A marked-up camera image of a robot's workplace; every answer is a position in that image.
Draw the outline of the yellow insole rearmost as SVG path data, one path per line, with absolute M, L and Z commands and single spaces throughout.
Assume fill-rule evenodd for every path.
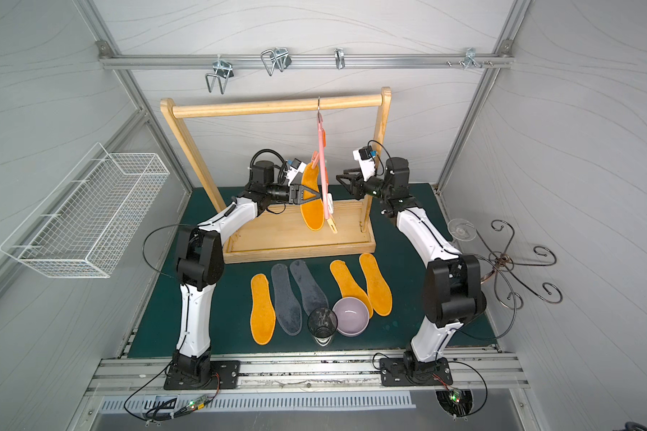
M 314 192 L 319 193 L 320 187 L 318 184 L 319 181 L 319 166 L 314 167 L 312 163 L 309 163 L 305 168 L 305 172 L 302 177 L 302 185 L 307 188 L 314 190 Z M 313 198 L 311 202 L 307 202 L 300 206 L 300 213 L 303 217 L 303 220 L 306 226 L 311 231 L 319 231 L 323 227 L 325 222 L 325 214 L 323 201 L 320 196 L 316 196 L 312 192 L 305 190 L 303 193 L 304 199 Z

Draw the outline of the pink clip hanger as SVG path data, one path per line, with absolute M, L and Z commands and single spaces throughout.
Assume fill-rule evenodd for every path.
M 332 216 L 332 208 L 334 207 L 334 205 L 332 204 L 332 197 L 330 196 L 330 193 L 329 193 L 329 181 L 328 181 L 326 161 L 325 161 L 325 147 L 326 147 L 325 128 L 323 124 L 323 115 L 321 113 L 320 98 L 317 99 L 316 120 L 317 120 L 317 137 L 318 137 L 318 150 L 316 152 L 316 155 L 317 155 L 316 164 L 319 166 L 319 173 L 320 173 L 321 201 L 323 203 L 323 212 L 324 212 L 323 215 L 325 218 L 325 222 L 327 222 L 332 233 L 338 233 L 338 229 L 334 221 L 334 217 Z

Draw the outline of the yellow insole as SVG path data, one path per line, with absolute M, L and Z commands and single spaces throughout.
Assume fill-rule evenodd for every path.
M 393 309 L 393 296 L 376 258 L 371 253 L 363 253 L 359 256 L 359 265 L 365 276 L 367 295 L 373 311 L 379 316 L 388 316 Z
M 343 260 L 334 260 L 330 264 L 330 271 L 336 281 L 342 297 L 354 297 L 366 306 L 368 317 L 373 316 L 373 307 L 368 298 L 368 294 L 359 286 L 347 264 Z
M 250 315 L 250 330 L 257 345 L 267 345 L 275 331 L 276 312 L 271 302 L 268 278 L 256 274 L 250 282 L 253 306 Z

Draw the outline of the yellow insole front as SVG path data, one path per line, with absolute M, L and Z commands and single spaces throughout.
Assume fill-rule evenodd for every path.
M 367 295 L 373 311 L 379 316 L 388 316 L 393 309 L 393 296 L 376 258 L 371 253 L 363 253 L 359 256 L 359 265 L 365 276 Z

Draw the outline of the dark navy insole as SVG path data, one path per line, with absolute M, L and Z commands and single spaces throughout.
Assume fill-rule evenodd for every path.
M 294 337 L 302 330 L 302 307 L 294 296 L 288 267 L 281 263 L 274 265 L 271 268 L 271 281 L 277 322 L 287 335 Z
M 294 260 L 289 265 L 289 270 L 298 285 L 302 305 L 307 315 L 317 309 L 330 307 L 326 294 L 314 279 L 304 260 Z

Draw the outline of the yellow insole back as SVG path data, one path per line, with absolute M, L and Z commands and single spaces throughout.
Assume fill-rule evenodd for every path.
M 256 274 L 250 282 L 253 306 L 250 315 L 250 330 L 257 345 L 267 345 L 275 331 L 276 312 L 271 302 L 268 278 Z

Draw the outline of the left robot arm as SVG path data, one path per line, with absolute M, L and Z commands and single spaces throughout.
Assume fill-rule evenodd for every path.
M 302 184 L 250 182 L 215 217 L 179 229 L 175 270 L 182 291 L 183 313 L 173 370 L 199 380 L 210 374 L 210 311 L 213 292 L 226 267 L 224 243 L 273 204 L 301 206 L 321 197 L 319 191 Z

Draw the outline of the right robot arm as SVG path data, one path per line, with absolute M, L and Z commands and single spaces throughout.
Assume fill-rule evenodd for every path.
M 354 199 L 375 198 L 382 214 L 395 221 L 425 264 L 422 285 L 423 320 L 404 352 L 404 373 L 415 381 L 439 372 L 450 379 L 443 350 L 453 336 L 486 309 L 478 258 L 461 254 L 432 224 L 409 187 L 409 163 L 402 157 L 386 160 L 382 178 L 374 167 L 361 165 L 336 176 Z

